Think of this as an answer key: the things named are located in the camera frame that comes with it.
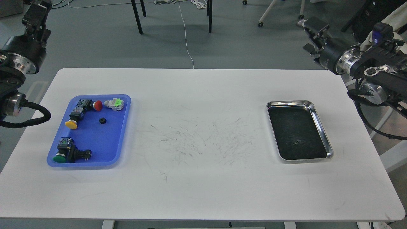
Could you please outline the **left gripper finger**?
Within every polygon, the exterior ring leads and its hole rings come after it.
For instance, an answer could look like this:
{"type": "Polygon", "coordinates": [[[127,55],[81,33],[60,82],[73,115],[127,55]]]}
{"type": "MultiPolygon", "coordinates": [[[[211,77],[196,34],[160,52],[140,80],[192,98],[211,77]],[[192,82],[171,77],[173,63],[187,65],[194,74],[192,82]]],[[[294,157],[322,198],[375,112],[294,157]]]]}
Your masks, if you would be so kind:
{"type": "Polygon", "coordinates": [[[51,31],[46,28],[46,19],[51,9],[51,0],[33,2],[22,18],[24,35],[33,40],[48,40],[51,31]]]}

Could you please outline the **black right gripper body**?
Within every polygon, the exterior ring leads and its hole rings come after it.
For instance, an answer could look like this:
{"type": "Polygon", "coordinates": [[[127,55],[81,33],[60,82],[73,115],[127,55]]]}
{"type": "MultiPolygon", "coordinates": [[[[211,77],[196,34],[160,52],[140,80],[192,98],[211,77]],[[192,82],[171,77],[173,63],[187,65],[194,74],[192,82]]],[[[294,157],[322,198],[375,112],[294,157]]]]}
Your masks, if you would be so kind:
{"type": "Polygon", "coordinates": [[[318,58],[319,64],[336,75],[350,74],[352,66],[360,60],[362,52],[337,38],[328,38],[318,58]]]}

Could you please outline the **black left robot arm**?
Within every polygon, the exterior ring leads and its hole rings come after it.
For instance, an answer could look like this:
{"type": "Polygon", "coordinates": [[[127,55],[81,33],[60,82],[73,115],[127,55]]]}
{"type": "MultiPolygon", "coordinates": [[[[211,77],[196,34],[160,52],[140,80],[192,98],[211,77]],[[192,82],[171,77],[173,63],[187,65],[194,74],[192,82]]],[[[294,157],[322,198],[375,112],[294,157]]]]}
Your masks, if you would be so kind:
{"type": "Polygon", "coordinates": [[[23,35],[10,37],[1,48],[0,67],[0,109],[1,126],[24,128],[36,126],[50,120],[51,113],[45,107],[30,102],[24,93],[18,91],[26,75],[37,74],[45,61],[47,40],[51,31],[46,27],[47,16],[52,9],[50,0],[31,1],[22,19],[25,26],[23,35]],[[37,110],[42,117],[22,123],[10,123],[7,116],[18,116],[22,107],[37,110]]]}

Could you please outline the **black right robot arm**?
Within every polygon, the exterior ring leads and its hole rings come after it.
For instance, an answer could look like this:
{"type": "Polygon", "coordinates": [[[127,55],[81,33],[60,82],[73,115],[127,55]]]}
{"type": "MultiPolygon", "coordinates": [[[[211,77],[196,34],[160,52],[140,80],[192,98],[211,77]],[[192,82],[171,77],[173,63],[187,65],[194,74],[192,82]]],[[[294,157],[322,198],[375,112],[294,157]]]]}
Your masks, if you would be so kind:
{"type": "Polygon", "coordinates": [[[297,26],[308,34],[310,43],[304,50],[310,53],[314,62],[336,75],[348,74],[356,80],[355,89],[348,96],[363,123],[372,131],[389,139],[406,140],[373,127],[364,116],[361,105],[388,106],[406,117],[406,55],[401,51],[403,40],[394,38],[393,27],[378,22],[372,31],[372,46],[362,51],[359,45],[350,45],[329,33],[329,24],[316,18],[299,18],[297,26]]]}

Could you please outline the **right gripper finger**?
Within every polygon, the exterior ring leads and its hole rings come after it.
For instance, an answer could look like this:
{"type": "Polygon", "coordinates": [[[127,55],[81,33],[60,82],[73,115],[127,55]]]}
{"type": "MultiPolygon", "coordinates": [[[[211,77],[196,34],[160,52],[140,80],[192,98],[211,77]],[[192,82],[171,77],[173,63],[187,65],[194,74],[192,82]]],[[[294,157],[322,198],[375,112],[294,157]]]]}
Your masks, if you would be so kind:
{"type": "Polygon", "coordinates": [[[321,47],[308,43],[308,44],[304,45],[302,47],[302,49],[307,51],[314,61],[320,61],[321,52],[322,52],[321,47]]]}
{"type": "Polygon", "coordinates": [[[324,45],[329,38],[328,30],[330,25],[317,17],[301,18],[296,25],[304,29],[314,45],[324,45]]]}

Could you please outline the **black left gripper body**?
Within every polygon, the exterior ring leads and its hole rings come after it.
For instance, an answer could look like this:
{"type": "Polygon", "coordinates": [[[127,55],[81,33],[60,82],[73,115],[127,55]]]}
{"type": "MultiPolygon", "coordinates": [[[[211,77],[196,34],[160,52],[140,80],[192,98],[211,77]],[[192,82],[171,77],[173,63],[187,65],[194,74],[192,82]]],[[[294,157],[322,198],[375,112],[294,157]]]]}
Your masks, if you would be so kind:
{"type": "Polygon", "coordinates": [[[37,40],[28,35],[9,38],[1,51],[7,58],[1,66],[1,75],[37,74],[46,57],[48,35],[37,40]]]}

